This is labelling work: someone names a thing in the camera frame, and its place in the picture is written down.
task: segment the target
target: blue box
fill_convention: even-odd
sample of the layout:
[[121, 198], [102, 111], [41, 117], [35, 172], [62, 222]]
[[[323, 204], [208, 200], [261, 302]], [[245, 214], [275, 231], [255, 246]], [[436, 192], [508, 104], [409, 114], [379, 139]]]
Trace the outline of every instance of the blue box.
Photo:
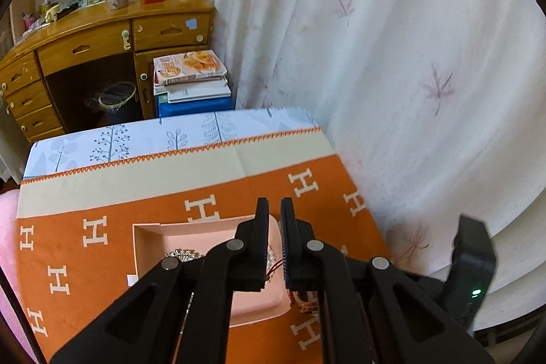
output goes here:
[[197, 101], [168, 103], [156, 97], [157, 117], [182, 116], [183, 114], [225, 112], [233, 110], [231, 97], [217, 99], [201, 99]]

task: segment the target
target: wooden countertop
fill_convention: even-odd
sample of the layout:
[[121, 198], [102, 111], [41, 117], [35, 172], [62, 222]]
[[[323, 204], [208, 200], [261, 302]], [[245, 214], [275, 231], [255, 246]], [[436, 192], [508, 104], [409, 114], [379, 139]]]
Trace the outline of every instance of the wooden countertop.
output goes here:
[[23, 42], [7, 52], [0, 61], [0, 70], [21, 56], [56, 39], [98, 25], [157, 14], [209, 12], [213, 9], [214, 5], [209, 0], [165, 0], [148, 4], [142, 3], [142, 0], [129, 0], [128, 7], [120, 10], [111, 10], [110, 2], [91, 5], [31, 33]]

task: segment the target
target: jewelry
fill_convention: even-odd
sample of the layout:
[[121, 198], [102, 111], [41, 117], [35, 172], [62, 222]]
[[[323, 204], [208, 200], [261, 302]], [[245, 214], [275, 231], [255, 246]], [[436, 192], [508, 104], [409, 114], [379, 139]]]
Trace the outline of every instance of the jewelry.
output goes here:
[[271, 268], [275, 265], [275, 253], [273, 253], [273, 250], [271, 250], [271, 247], [268, 246], [268, 260], [267, 264], [265, 266], [266, 270], [271, 270]]
[[197, 258], [202, 258], [205, 255], [201, 255], [200, 253], [197, 253], [195, 250], [175, 249], [165, 256], [178, 258], [182, 262], [188, 262], [188, 261], [193, 261], [194, 259], [197, 259]]

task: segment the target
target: cabinet door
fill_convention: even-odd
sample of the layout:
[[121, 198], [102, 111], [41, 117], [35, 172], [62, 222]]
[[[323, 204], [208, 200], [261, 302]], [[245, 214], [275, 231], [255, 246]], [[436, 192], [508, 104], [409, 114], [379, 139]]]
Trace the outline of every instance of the cabinet door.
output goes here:
[[135, 53], [136, 81], [140, 96], [140, 105], [144, 119], [156, 117], [156, 103], [154, 98], [154, 58], [185, 52], [198, 52], [207, 50], [207, 45], [194, 47], [170, 47], [150, 52]]

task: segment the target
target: book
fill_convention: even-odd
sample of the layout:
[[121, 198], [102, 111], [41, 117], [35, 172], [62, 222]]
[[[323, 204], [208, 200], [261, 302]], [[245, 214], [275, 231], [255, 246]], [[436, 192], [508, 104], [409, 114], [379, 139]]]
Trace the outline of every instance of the book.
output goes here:
[[167, 85], [166, 89], [168, 103], [226, 98], [231, 96], [231, 91], [225, 78], [217, 81]]
[[154, 72], [154, 96], [167, 94], [167, 87], [176, 86], [176, 85], [197, 84], [197, 83], [203, 84], [204, 82], [219, 81], [221, 79], [223, 79], [225, 82], [227, 82], [225, 76], [214, 76], [214, 77], [211, 77], [211, 78], [201, 79], [201, 80], [195, 81], [195, 82], [184, 82], [184, 84], [159, 85], [158, 82], [157, 82], [157, 74]]
[[158, 85], [181, 84], [225, 76], [226, 67], [212, 50], [171, 54], [154, 58]]

